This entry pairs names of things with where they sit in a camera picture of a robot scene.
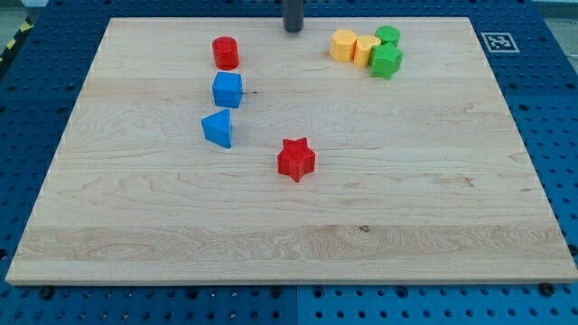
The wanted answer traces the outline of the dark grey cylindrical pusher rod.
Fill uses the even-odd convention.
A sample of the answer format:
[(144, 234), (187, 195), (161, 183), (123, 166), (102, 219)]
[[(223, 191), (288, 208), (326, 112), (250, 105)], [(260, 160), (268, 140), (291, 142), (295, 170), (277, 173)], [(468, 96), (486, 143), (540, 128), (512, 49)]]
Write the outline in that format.
[(283, 0), (283, 25), (289, 33), (303, 29), (303, 0)]

